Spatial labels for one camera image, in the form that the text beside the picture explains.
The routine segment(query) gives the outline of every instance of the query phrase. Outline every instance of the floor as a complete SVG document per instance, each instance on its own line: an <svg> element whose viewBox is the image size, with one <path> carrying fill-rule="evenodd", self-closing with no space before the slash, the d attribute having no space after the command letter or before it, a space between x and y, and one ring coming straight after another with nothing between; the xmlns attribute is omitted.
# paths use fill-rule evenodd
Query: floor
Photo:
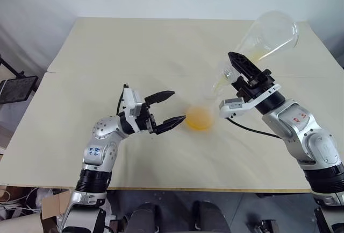
<svg viewBox="0 0 344 233"><path fill-rule="evenodd" d="M159 205L164 221L162 232L188 230L191 206L196 200L216 204L223 211L232 233L250 233L247 225L264 219L277 220L281 233L318 232L313 212L317 205L310 194L260 198L254 193L119 190L108 197L113 214L119 217L144 202Z"/></svg>

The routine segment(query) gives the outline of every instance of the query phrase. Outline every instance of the yellow liquid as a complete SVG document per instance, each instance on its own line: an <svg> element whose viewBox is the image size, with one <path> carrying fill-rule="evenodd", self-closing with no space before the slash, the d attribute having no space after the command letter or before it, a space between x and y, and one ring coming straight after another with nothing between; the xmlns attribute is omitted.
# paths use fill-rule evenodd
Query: yellow liquid
<svg viewBox="0 0 344 233"><path fill-rule="evenodd" d="M209 129L214 120L209 108L206 107L191 107L186 116L187 125L196 130Z"/></svg>

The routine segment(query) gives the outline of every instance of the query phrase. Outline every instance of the beige tabletop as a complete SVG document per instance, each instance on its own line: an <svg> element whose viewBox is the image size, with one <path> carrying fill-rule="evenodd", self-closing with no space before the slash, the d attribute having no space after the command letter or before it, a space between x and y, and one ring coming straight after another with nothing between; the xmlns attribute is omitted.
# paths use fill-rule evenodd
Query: beige tabletop
<svg viewBox="0 0 344 233"><path fill-rule="evenodd" d="M209 71L233 49L250 21L80 18L49 67L6 155L0 184L74 187L91 128L116 112L123 83L142 96L174 90L153 105L158 123L184 114ZM258 63L281 93L308 108L336 136L344 157L344 74L306 23L296 48ZM235 97L227 87L224 98ZM236 121L269 128L252 110ZM307 192L309 185L281 140L217 119L207 132L185 123L122 142L110 188Z"/></svg>

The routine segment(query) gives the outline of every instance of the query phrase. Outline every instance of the wooden table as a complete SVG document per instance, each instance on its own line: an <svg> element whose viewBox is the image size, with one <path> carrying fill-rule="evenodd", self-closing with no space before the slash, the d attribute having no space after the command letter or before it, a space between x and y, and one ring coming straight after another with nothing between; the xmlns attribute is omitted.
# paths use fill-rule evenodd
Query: wooden table
<svg viewBox="0 0 344 233"><path fill-rule="evenodd" d="M80 18L52 62L6 155L0 183L74 187L91 128L116 112L123 83L142 96L174 90L153 105L158 123L184 114L199 85L249 28L241 20ZM336 136L344 157L344 74L306 23L296 48L258 63L269 68L318 123ZM235 96L227 87L224 98ZM236 118L270 131L256 110ZM281 140L218 119L207 132L184 123L161 134L122 142L110 188L243 192L308 192L309 185Z"/></svg>

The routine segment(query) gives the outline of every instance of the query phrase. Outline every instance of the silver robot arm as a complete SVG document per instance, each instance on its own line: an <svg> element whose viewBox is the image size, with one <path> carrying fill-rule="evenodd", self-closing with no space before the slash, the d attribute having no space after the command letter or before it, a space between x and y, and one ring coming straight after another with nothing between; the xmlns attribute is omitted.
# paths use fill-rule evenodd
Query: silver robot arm
<svg viewBox="0 0 344 233"><path fill-rule="evenodd" d="M154 116L149 113L151 104L164 101L173 94L174 91L162 91L143 101L137 91L124 85L118 103L123 102L124 111L99 120L93 127L92 137L84 150L80 178L71 193L60 232L104 232L106 214L100 206L105 203L119 144L136 132L148 130L158 135L180 124L185 116L156 125Z"/></svg>
<svg viewBox="0 0 344 233"><path fill-rule="evenodd" d="M229 52L228 56L248 81L240 76L232 83L239 98L222 101L220 116L233 118L255 107L304 171L320 205L315 210L320 232L344 232L338 231L344 228L344 165L333 135L321 128L308 110L294 100L285 100L271 71L260 71L239 53Z"/></svg>

